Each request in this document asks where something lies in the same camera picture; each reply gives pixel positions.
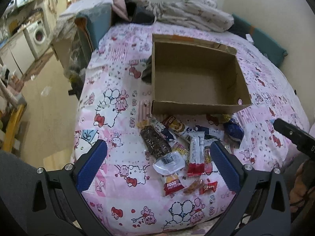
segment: bolt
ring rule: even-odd
[[[273,171],[274,171],[276,174],[280,174],[280,172],[281,172],[280,169],[278,169],[278,168],[274,168]]]
[[[246,170],[248,170],[248,171],[251,171],[251,170],[253,169],[253,166],[250,165],[250,164],[245,164],[245,165],[244,165],[244,168],[245,168]]]
[[[71,163],[68,163],[66,166],[65,166],[65,170],[72,170],[73,168],[73,165]]]
[[[43,168],[38,168],[37,169],[37,174],[42,174],[44,172],[44,169]]]

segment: small red package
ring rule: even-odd
[[[184,188],[184,186],[182,185],[178,178],[177,173],[173,173],[172,175],[168,176],[163,176],[162,180],[164,182],[165,196],[170,195]]]
[[[204,174],[204,132],[189,132],[191,137],[187,176]]]
[[[207,178],[207,183],[199,189],[199,194],[204,194],[206,191],[209,190],[212,190],[215,193],[217,186],[218,181],[210,182],[209,178]]]

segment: white cabinet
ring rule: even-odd
[[[10,41],[10,50],[21,72],[25,74],[35,58],[23,32]]]
[[[16,64],[16,62],[12,56],[9,44],[5,45],[0,50],[0,57],[1,57],[3,64],[5,64],[7,66],[7,69],[9,69],[10,72],[15,71],[15,75],[17,77],[19,77],[19,78],[22,77],[22,73],[21,73],[20,69],[18,68],[18,65]]]

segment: pink bedsheet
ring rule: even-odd
[[[151,107],[151,86],[141,81],[145,61],[151,55],[152,33],[177,34],[223,43],[237,49],[237,59],[248,84],[253,105],[234,114],[245,131],[239,149],[232,148],[243,164],[270,171],[282,167],[290,141],[275,132],[272,120],[282,118],[305,131],[308,119],[292,87],[281,71],[246,40],[225,33],[209,33],[155,23],[152,26],[122,24],[112,27],[99,42],[86,70],[79,102],[74,152],[78,159],[97,139],[108,145],[108,155],[89,190],[87,203],[102,223],[116,235],[140,235],[191,227],[222,213],[232,200],[215,165],[209,178],[218,182],[214,193],[164,196],[161,176],[152,168],[136,123]],[[216,118],[177,116],[187,125],[213,128]],[[194,179],[179,179],[187,187]]]

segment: bed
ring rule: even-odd
[[[108,155],[82,195],[114,235],[192,227],[224,212],[235,195],[213,164],[213,172],[202,177],[217,182],[215,192],[184,195],[181,190],[164,196],[161,176],[152,168],[136,126],[151,108],[151,85],[141,81],[141,73],[151,55],[152,33],[210,40],[237,49],[253,103],[233,115],[245,137],[241,146],[231,146],[231,151],[243,164],[270,171],[288,165],[298,154],[296,149],[288,153],[291,142],[274,131],[275,118],[309,131],[306,114],[285,76],[247,40],[229,32],[204,32],[163,23],[112,27],[100,40],[86,70],[71,159],[75,161],[86,153],[97,139],[107,142]],[[192,127],[198,124],[222,129],[215,115],[177,117]],[[194,179],[186,177],[186,170],[179,171],[179,179],[188,187]]]

